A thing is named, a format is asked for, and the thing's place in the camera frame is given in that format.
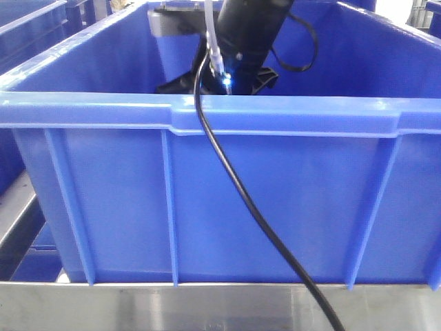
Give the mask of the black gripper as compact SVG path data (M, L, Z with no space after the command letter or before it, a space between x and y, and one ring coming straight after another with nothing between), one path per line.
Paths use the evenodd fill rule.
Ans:
M159 94L193 94L194 82L199 65L205 56L205 49L199 48L194 56L189 71L178 76L167 83L156 87ZM238 67L232 72L228 88L232 95L255 95L265 88L273 88L278 79L278 73L272 68L261 67L258 70L249 71L247 67ZM203 94L226 95L227 87L222 80L213 78L210 70L204 71L202 75Z

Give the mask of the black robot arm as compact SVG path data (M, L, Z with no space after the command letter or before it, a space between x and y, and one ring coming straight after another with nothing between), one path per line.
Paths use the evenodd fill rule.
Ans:
M148 12L156 37L197 34L192 67L156 88L161 94L251 95L277 74L264 62L289 16L292 1L212 1L198 6L162 6Z

